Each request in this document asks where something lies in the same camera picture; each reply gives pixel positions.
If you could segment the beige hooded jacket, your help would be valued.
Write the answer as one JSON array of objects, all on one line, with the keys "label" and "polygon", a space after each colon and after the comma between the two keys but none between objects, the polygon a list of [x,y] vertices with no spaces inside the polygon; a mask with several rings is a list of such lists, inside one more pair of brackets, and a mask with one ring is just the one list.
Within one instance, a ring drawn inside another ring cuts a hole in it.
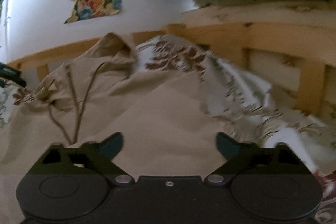
[{"label": "beige hooded jacket", "polygon": [[220,123],[205,110],[196,72],[139,71],[130,39],[105,35],[37,88],[1,95],[1,223],[18,223],[21,178],[52,143],[78,147],[123,134],[114,163],[133,177],[205,176],[224,162]]}]

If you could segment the floral patterned bed sheet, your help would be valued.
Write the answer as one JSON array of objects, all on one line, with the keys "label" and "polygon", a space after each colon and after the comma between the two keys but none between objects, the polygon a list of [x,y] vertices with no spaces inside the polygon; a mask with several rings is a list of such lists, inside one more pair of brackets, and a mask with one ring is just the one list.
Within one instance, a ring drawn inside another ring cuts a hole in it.
[{"label": "floral patterned bed sheet", "polygon": [[335,223],[335,123],[293,110],[287,94],[187,40],[157,36],[134,48],[139,71],[196,72],[206,113],[221,132],[262,147],[287,143],[322,181],[317,221]]}]

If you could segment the wooden bed frame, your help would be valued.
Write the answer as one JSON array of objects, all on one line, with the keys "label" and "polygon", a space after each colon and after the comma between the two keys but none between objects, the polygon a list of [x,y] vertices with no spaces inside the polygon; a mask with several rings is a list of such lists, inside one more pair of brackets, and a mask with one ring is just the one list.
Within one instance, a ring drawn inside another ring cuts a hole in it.
[{"label": "wooden bed frame", "polygon": [[206,8],[169,16],[111,17],[46,30],[29,24],[11,35],[8,62],[38,79],[49,65],[76,57],[108,32],[130,34],[136,44],[173,34],[257,72],[295,97],[295,108],[318,114],[335,109],[335,2],[286,1]]}]

